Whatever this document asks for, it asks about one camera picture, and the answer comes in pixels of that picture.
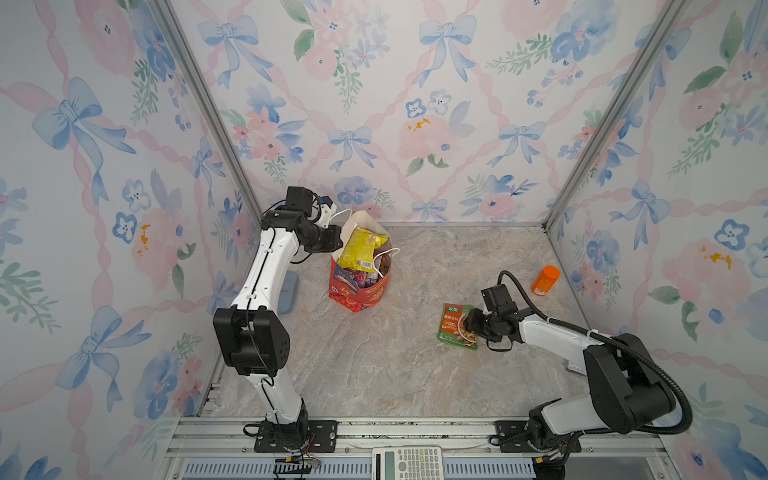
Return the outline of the purple Fox's candy bag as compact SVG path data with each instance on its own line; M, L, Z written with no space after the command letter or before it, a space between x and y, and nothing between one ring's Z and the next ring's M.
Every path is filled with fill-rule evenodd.
M365 272L354 269L336 268L334 271L334 279L350 289L357 291L359 289L372 288L383 279L383 276L376 271Z

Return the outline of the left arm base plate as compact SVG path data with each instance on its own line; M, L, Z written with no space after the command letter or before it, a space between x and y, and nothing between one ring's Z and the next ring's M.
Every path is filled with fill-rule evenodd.
M339 423L335 420L299 420L276 424L267 420L258 425L254 437L256 453L333 453Z

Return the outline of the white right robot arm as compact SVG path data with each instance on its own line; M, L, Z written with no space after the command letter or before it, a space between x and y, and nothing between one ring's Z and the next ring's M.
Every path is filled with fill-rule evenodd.
M677 435L692 423L685 393L632 334L608 337L552 317L524 319L520 312L480 309L471 310L461 326L488 343L508 338L558 354L587 377L588 393L535 407L523 432L508 440L497 438L499 446L524 442L550 452L583 434Z

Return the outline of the red paper gift bag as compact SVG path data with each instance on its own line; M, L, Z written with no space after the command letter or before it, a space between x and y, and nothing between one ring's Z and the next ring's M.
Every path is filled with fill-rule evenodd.
M331 254L329 297L352 312L377 305L386 292L393 257L400 251L389 233L364 211L341 229L342 247Z

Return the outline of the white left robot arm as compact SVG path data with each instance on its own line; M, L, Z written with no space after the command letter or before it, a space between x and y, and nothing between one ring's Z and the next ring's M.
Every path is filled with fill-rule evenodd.
M336 206L320 201L312 209L282 205L265 215L255 259L230 306L213 314L213 326L227 366L245 377L267 407L266 420L275 425L299 421L304 402L284 371L290 336L278 318L278 304L289 266L303 249L309 254L332 253L343 246L341 227L331 218Z

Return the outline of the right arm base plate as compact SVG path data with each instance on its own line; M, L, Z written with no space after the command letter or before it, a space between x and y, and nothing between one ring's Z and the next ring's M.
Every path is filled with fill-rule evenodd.
M502 453L563 453L570 440L570 434L556 435L536 420L499 420L494 428L489 443Z

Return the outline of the yellow snack packet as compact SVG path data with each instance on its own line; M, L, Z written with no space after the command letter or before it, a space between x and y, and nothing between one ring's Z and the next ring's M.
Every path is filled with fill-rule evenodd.
M342 269L350 269L366 273L375 271L375 251L389 240L386 234L378 234L370 230L356 227L336 260Z

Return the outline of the green nut snack packet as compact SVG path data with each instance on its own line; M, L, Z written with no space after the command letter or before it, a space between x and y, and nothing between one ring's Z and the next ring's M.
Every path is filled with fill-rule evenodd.
M437 330L437 339L450 346L476 350L477 338L465 326L465 321L473 309L471 305L445 303Z

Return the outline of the grey calculator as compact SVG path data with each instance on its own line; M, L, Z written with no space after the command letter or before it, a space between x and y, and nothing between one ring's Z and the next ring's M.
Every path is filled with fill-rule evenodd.
M374 448L371 453L372 480L443 480L442 449L438 446Z

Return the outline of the orange bottle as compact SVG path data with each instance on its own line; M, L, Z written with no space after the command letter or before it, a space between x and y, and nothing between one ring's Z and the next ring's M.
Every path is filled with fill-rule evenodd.
M532 293L537 296L547 295L557 283L560 276L561 271L557 267L552 265L544 266L532 284Z

